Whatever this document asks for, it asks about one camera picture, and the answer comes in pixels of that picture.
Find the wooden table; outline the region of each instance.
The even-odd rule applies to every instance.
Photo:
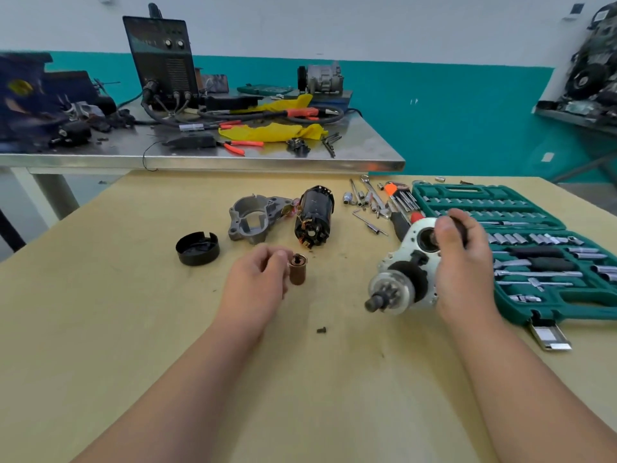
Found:
[[[508,185],[617,252],[617,218],[557,186],[447,181],[460,178]],[[230,265],[251,248],[227,237],[231,204],[320,184],[336,201],[323,247],[301,248],[290,220],[268,235],[307,253],[307,281],[292,286],[235,389],[215,461],[495,462],[436,314],[364,310],[367,283],[397,240],[389,222],[376,224],[390,237],[375,236],[343,207],[348,179],[134,172],[1,264],[2,459],[66,462],[95,439],[212,320]],[[221,255],[186,267],[174,245],[198,230],[219,235]],[[327,334],[315,333],[324,326]],[[617,428],[617,323],[565,322],[563,331],[574,351],[549,354],[518,329]]]

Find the copper cylinder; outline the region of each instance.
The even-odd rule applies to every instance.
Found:
[[[304,255],[293,254],[289,261],[289,281],[291,284],[299,286],[304,283],[307,277],[307,263],[309,261]]]

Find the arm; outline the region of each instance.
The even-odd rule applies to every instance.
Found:
[[[240,258],[212,325],[73,462],[208,461],[228,394],[286,292],[291,254],[263,244]]]
[[[499,316],[492,253],[482,226],[450,210],[468,229],[467,250],[452,220],[436,236],[437,311],[471,379],[499,459],[506,463],[617,460],[617,434],[579,400]]]

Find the person's left hand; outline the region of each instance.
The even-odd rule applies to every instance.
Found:
[[[259,244],[236,260],[213,325],[251,344],[257,341],[287,292],[292,255],[288,248]]]

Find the finger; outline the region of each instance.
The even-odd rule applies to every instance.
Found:
[[[467,229],[467,249],[474,250],[488,245],[489,241],[486,237],[486,231],[478,221],[469,216],[465,211],[452,208],[448,211],[448,216],[458,219]]]
[[[282,246],[269,246],[266,243],[257,245],[254,249],[251,250],[248,254],[246,254],[246,260],[248,263],[255,266],[259,272],[263,272],[266,269],[268,259],[278,251],[283,251],[287,253],[288,260],[291,259],[291,256],[294,254],[289,248]]]
[[[289,276],[289,256],[285,250],[277,250],[268,258],[268,264],[264,270],[264,275],[269,281],[284,283]]]
[[[435,223],[435,236],[443,259],[464,255],[463,241],[452,218],[442,216],[437,219]]]

